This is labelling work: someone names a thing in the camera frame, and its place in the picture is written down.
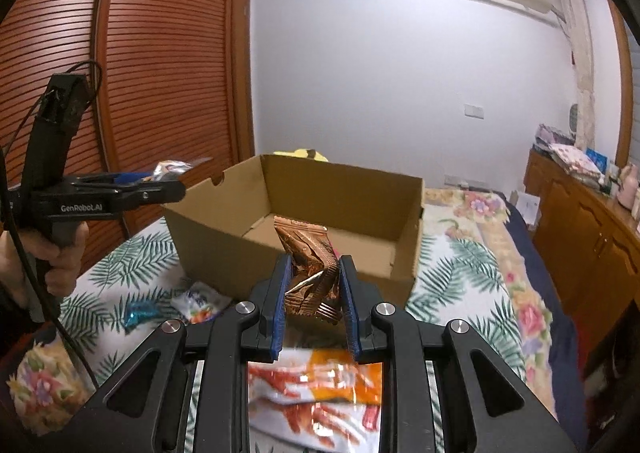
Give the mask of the person's left hand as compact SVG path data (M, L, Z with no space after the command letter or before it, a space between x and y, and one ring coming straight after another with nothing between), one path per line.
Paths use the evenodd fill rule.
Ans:
M74 291L88 234L88 224L82 222L76 230L73 245L60 248L36 231L20 232L26 253L51 265L51 269L46 273L46 284L52 296L66 297ZM6 288L17 306L28 306L23 265L7 231L1 234L1 285Z

